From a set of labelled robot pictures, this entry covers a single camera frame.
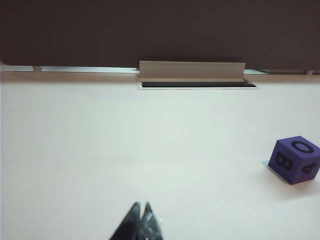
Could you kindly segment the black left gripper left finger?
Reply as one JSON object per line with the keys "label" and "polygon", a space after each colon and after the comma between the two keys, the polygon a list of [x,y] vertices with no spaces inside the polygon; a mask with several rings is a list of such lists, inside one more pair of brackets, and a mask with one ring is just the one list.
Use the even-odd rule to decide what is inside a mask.
{"label": "black left gripper left finger", "polygon": [[121,223],[118,225],[110,240],[137,240],[139,238],[139,225],[140,225],[140,210],[141,205],[135,202]]}

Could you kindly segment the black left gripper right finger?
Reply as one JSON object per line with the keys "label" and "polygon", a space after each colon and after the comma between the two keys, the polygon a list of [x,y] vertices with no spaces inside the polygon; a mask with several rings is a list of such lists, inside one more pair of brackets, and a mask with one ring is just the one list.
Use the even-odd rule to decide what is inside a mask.
{"label": "black left gripper right finger", "polygon": [[139,240],[163,240],[162,231],[149,202],[146,203],[138,228]]}

